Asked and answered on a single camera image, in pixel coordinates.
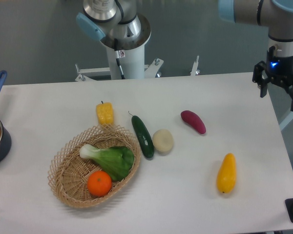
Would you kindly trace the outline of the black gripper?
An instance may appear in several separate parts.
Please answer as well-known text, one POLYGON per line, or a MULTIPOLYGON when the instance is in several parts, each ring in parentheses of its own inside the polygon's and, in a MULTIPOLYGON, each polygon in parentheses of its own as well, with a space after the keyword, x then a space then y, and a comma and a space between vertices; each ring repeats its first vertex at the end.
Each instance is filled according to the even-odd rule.
POLYGON ((291 98, 290 111, 293 112, 293 56, 278 57, 276 47, 271 46, 267 52, 266 63, 260 61, 254 66, 252 82, 260 89, 261 98, 267 94, 268 83, 285 89, 291 98))

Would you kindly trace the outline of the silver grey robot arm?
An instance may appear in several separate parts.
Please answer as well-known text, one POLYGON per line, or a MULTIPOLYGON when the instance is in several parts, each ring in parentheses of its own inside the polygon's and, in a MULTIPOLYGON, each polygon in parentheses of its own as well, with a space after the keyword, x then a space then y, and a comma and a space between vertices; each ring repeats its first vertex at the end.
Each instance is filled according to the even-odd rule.
MULTIPOLYGON (((222 20, 268 28, 267 58, 255 65, 252 81, 262 97, 269 83, 283 88, 293 111, 293 0, 221 0, 218 12, 222 20)), ((76 23, 106 47, 113 79, 144 78, 144 56, 130 51, 144 47, 151 28, 136 1, 85 0, 76 23)))

